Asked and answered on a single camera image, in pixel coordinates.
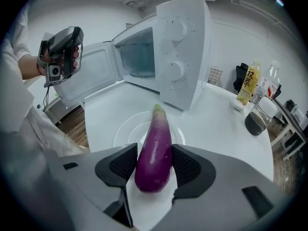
checkered bag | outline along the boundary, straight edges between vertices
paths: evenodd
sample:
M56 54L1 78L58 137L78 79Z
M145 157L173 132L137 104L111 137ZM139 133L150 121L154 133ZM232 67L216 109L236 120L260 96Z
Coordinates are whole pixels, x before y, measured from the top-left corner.
M211 67L210 76L208 77L208 80L210 80L209 83L213 82L216 84L217 81L219 81L220 76L222 75L223 71L216 67Z

camera lens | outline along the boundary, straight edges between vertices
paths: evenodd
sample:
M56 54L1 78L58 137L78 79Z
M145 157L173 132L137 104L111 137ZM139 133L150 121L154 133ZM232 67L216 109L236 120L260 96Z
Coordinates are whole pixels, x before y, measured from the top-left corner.
M58 72L59 72L59 69L58 69L58 68L54 68L54 69L52 70L52 73L53 73L54 75L57 75Z

sleeve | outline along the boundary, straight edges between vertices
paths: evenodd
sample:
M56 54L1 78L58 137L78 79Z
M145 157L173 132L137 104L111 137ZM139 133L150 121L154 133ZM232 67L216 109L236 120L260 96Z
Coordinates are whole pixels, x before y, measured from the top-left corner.
M16 18L15 31L11 41L17 61L19 61L24 55L31 55L26 45L28 39L28 10L29 5L26 4L19 12Z

eggplant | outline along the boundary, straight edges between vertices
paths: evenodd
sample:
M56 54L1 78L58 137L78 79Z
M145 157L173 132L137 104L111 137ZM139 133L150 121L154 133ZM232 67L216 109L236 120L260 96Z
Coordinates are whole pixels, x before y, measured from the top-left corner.
M144 193L158 193L166 186L172 166L169 123L164 109L156 104L135 173L135 183Z

dial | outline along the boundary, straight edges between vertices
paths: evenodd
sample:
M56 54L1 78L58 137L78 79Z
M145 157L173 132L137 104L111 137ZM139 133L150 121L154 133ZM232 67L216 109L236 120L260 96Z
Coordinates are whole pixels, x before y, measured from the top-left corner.
M172 41L182 41L188 33L187 26L180 20L168 21L165 27L165 35Z
M166 67L166 77L171 81L181 79L185 74L185 66L179 61L170 62Z

